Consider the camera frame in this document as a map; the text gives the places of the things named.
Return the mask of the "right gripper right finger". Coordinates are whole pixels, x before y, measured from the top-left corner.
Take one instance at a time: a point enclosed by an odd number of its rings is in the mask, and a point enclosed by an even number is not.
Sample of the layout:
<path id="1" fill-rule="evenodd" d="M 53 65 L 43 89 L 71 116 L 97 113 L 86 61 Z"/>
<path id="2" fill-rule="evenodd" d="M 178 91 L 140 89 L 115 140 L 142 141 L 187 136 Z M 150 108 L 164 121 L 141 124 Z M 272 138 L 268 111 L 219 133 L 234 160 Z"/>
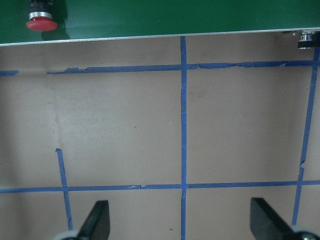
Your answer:
<path id="1" fill-rule="evenodd" d="M 250 200 L 250 230 L 256 240 L 299 240 L 300 234 L 261 197 Z"/>

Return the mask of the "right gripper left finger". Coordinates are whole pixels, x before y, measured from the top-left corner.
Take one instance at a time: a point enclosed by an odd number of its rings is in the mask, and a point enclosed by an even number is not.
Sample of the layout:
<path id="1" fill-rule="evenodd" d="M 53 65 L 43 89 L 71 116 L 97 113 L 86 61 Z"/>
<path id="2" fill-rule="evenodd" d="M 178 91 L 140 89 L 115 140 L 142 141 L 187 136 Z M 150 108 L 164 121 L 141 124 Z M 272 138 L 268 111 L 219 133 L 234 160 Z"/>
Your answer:
<path id="1" fill-rule="evenodd" d="M 76 240 L 107 240 L 110 236 L 110 211 L 108 200 L 97 201 L 78 234 Z"/>

